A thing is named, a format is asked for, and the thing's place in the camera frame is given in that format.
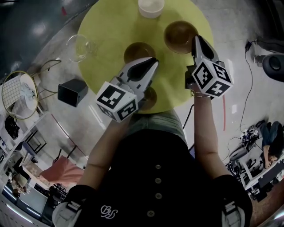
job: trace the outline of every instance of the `black box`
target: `black box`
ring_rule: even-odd
[[[58,85],[58,99],[74,107],[78,106],[87,93],[87,84],[78,79]]]

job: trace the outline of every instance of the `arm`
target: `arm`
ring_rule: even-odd
[[[112,121],[103,136],[93,148],[83,176],[78,184],[98,189],[105,174],[108,172],[116,148],[123,138],[130,117],[121,123]]]
[[[212,179],[230,174],[218,155],[218,138],[209,97],[194,98],[194,143],[196,158]]]
[[[269,145],[266,145],[263,147],[263,153],[264,153],[264,159],[265,159],[265,168],[270,167],[270,161],[268,160],[268,150],[269,150]]]

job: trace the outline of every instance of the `yellow round table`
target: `yellow round table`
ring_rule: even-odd
[[[105,81],[110,81],[125,65],[126,48],[135,42],[151,45],[160,61],[152,87],[157,93],[156,105],[142,114],[170,110],[191,97],[185,89],[186,66],[193,65],[190,54],[172,52],[164,42],[164,30],[172,22],[190,22],[213,46],[208,21],[190,0],[166,0],[163,13],[156,19],[144,18],[138,10],[138,0],[99,0],[86,14],[78,34],[94,41],[97,53],[79,63],[82,77],[97,93]]]

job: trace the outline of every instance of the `white cup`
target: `white cup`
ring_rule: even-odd
[[[139,11],[146,18],[157,18],[165,6],[165,0],[138,0]]]

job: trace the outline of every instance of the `pink cloth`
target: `pink cloth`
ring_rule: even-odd
[[[70,183],[78,183],[84,170],[80,169],[66,157],[61,156],[50,168],[40,173],[51,185],[63,184],[68,187]]]

